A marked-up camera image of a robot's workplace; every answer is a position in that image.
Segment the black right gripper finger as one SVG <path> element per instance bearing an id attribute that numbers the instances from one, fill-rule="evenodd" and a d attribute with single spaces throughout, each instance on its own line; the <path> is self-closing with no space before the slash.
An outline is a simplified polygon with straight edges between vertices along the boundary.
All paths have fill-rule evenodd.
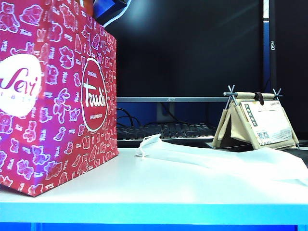
<path id="1" fill-rule="evenodd" d="M 93 18 L 101 25 L 107 25 L 127 6 L 127 0 L 95 0 Z"/>

